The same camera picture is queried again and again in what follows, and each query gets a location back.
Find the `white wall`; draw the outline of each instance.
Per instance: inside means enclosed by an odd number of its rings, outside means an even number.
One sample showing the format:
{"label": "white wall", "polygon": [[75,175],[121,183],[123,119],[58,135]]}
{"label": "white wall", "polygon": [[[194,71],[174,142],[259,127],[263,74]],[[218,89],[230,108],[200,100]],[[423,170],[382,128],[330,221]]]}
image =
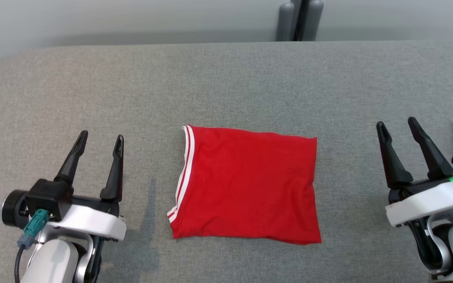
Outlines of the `white wall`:
{"label": "white wall", "polygon": [[323,0],[317,40],[453,39],[453,0]]}
{"label": "white wall", "polygon": [[[453,38],[453,1],[323,0],[318,40]],[[79,44],[273,41],[286,0],[0,0],[0,57]]]}

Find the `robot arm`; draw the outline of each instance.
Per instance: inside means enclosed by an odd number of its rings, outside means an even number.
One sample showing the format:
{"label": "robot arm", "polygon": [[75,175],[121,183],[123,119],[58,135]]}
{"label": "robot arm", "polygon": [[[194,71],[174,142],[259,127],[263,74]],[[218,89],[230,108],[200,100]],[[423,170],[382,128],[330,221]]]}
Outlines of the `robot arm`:
{"label": "robot arm", "polygon": [[[35,237],[37,240],[23,282],[94,283],[104,242],[124,240],[126,225],[118,204],[122,200],[124,139],[117,138],[108,181],[97,199],[73,195],[72,183],[87,137],[88,132],[82,131],[53,181],[40,179],[29,191],[13,191],[3,204],[3,222],[26,233],[38,211],[46,211],[39,234],[18,242],[22,250],[29,249]],[[62,240],[62,236],[86,240],[88,247]],[[21,253],[16,260],[17,282]]]}
{"label": "robot arm", "polygon": [[[391,225],[408,226],[431,282],[453,281],[453,168],[415,118],[408,124],[429,168],[428,179],[414,182],[392,148],[383,122],[377,133],[390,188],[385,207]],[[437,224],[446,220],[450,224]]]}

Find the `gray fabric surface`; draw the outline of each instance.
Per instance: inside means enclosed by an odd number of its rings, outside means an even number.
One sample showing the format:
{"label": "gray fabric surface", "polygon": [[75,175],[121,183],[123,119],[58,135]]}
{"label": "gray fabric surface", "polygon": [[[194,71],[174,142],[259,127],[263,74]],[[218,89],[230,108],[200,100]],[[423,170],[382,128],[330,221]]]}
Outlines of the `gray fabric surface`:
{"label": "gray fabric surface", "polygon": [[[82,129],[89,137],[75,193],[97,197],[123,134],[128,231],[124,242],[105,245],[100,283],[426,282],[410,231],[391,227],[385,216],[388,189],[375,129],[383,120],[405,167],[424,178],[406,123],[411,115],[450,158],[453,43],[30,51],[0,60],[0,206],[12,190],[53,178]],[[173,240],[166,212],[174,205],[187,123],[317,136],[322,244]],[[19,236],[0,220],[0,282],[12,281]]]}

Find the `folded red shirt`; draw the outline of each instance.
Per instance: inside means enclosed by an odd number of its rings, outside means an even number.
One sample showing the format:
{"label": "folded red shirt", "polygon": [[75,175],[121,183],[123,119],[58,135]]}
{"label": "folded red shirt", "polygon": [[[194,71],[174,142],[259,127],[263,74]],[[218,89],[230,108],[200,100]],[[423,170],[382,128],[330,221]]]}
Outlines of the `folded red shirt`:
{"label": "folded red shirt", "polygon": [[320,243],[313,191],[317,138],[191,125],[173,236]]}

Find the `black cable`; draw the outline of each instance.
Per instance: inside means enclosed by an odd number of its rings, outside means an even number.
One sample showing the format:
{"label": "black cable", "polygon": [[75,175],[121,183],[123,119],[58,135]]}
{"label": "black cable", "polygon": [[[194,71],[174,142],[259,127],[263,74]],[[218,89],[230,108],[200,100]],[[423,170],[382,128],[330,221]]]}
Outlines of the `black cable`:
{"label": "black cable", "polygon": [[22,252],[24,251],[24,245],[20,245],[20,249],[18,249],[17,257],[15,258],[15,283],[20,283],[20,276],[18,275],[18,268],[20,266],[20,258],[22,257]]}

